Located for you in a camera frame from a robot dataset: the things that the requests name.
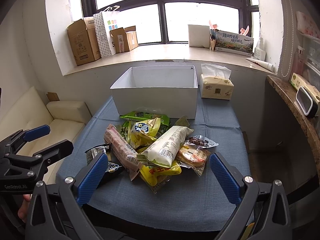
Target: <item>sofa backrest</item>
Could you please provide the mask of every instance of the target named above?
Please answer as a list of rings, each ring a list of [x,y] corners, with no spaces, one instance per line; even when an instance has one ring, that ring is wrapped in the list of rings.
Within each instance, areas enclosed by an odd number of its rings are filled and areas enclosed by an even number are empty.
[[[0,122],[0,141],[17,130],[32,129],[40,125],[49,125],[53,118],[40,96],[38,95],[35,87],[31,87],[25,92],[5,114]],[[29,152],[35,142],[27,143],[20,151]]]

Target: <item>white tube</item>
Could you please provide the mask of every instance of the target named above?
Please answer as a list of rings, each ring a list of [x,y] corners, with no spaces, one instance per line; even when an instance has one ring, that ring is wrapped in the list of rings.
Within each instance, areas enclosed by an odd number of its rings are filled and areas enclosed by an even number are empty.
[[[257,59],[254,59],[252,57],[248,57],[246,58],[247,60],[255,63],[255,64],[258,64],[259,66],[263,67],[263,68],[266,68],[267,70],[270,70],[271,72],[273,72],[273,69],[274,69],[274,66],[273,64],[271,63],[268,63],[268,62],[265,62],[265,61],[262,61],[262,60],[257,60]]]

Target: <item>brown stone countertop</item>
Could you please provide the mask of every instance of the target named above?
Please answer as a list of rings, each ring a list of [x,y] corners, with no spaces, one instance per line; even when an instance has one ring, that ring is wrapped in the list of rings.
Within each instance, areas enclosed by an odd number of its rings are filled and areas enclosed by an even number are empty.
[[[267,80],[270,83],[270,85],[281,96],[281,98],[285,101],[285,103],[288,105],[291,112],[293,113],[294,117],[300,124],[301,129],[307,137],[308,143],[313,154],[313,158],[316,162],[318,176],[320,176],[320,140],[313,124],[303,114],[298,103],[296,102],[296,90],[292,87],[292,85],[289,82],[284,81],[280,78],[267,76]]]

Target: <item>bag handle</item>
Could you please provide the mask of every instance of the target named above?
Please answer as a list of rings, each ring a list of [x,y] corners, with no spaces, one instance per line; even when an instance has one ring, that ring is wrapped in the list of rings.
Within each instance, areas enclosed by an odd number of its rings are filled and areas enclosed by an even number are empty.
[[[114,6],[108,6],[107,8],[105,8],[104,10],[103,10],[103,12],[109,12],[109,11],[115,11],[115,10],[117,10],[117,9],[119,9],[120,8],[120,5],[114,5]]]

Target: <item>white tissue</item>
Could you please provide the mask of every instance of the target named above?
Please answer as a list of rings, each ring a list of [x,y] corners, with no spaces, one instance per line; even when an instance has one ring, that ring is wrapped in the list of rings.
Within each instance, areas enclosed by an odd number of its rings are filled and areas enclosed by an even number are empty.
[[[203,77],[218,77],[223,79],[229,79],[231,70],[214,64],[201,64]]]

